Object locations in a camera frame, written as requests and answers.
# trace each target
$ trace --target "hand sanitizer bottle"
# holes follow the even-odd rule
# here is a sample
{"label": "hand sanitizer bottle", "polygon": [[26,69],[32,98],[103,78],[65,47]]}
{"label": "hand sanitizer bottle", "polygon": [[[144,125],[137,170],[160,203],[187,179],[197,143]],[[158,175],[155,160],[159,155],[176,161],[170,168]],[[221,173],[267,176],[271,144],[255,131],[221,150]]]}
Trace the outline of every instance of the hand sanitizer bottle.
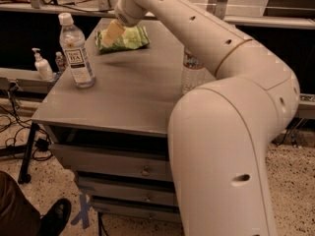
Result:
{"label": "hand sanitizer bottle", "polygon": [[67,59],[66,57],[60,52],[56,52],[56,65],[58,67],[59,72],[62,74],[67,69]]}
{"label": "hand sanitizer bottle", "polygon": [[35,67],[37,68],[41,78],[44,81],[50,81],[53,78],[53,73],[48,61],[40,56],[38,53],[40,49],[33,48],[32,51],[34,52],[35,57]]}

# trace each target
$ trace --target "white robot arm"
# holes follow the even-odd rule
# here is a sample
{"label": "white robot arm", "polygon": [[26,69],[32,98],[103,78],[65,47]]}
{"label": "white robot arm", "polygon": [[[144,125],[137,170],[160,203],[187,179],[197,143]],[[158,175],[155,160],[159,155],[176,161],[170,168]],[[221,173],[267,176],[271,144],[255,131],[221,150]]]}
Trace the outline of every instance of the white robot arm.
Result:
{"label": "white robot arm", "polygon": [[126,27],[147,11],[217,78],[185,94],[169,120],[185,235],[277,235],[265,159],[297,109],[295,74],[262,44],[187,0],[119,0],[115,8]]}

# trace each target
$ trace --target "speckled floor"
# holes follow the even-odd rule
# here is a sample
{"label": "speckled floor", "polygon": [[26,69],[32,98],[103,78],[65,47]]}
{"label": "speckled floor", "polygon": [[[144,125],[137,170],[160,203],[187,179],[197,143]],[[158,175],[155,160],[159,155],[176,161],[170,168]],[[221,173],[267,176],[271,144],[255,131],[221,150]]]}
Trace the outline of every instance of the speckled floor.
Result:
{"label": "speckled floor", "polygon": [[[18,125],[0,133],[0,148],[8,138],[14,137]],[[29,130],[17,136],[17,145],[28,139]],[[274,204],[277,227],[280,236],[315,235],[315,133],[303,131],[298,136],[298,147],[289,140],[277,147],[270,145],[267,153],[267,167]],[[0,170],[8,172],[16,180],[22,161],[0,157]],[[55,157],[47,161],[32,160],[29,167],[31,182],[20,185],[31,203],[45,214],[59,198],[68,198],[73,205],[69,223],[62,235],[98,235],[97,214],[86,202],[75,185],[74,175],[65,170]],[[102,221],[110,236],[175,236],[183,235],[180,224],[165,223],[115,215],[104,215]]]}

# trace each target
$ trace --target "small bottle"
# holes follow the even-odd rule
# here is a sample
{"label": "small bottle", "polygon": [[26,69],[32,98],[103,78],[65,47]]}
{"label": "small bottle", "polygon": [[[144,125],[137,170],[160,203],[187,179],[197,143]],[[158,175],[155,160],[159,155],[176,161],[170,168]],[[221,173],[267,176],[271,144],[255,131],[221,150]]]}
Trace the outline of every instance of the small bottle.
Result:
{"label": "small bottle", "polygon": [[34,52],[35,57],[35,67],[37,68],[41,78],[44,81],[50,81],[53,78],[53,73],[48,61],[40,56],[40,49],[33,48],[32,51]]}
{"label": "small bottle", "polygon": [[60,45],[71,68],[75,84],[78,88],[88,88],[95,83],[95,74],[87,54],[86,38],[74,25],[70,13],[61,13],[58,18],[62,27]]}
{"label": "small bottle", "polygon": [[189,90],[201,85],[204,82],[205,75],[206,68],[204,65],[185,47],[181,78],[182,93],[186,94]]}
{"label": "small bottle", "polygon": [[66,57],[60,52],[56,52],[56,65],[58,67],[59,72],[62,74],[67,69],[67,59]]}

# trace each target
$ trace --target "green bag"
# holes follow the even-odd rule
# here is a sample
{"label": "green bag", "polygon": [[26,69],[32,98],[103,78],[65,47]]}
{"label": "green bag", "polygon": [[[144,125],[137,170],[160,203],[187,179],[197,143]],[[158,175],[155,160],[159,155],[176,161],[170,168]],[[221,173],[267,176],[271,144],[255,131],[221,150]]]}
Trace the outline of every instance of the green bag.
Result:
{"label": "green bag", "polygon": [[102,32],[106,30],[98,30],[96,32],[96,46],[100,52],[114,52],[136,50],[150,44],[148,34],[145,27],[125,28],[125,32],[110,46],[106,47],[101,43]]}

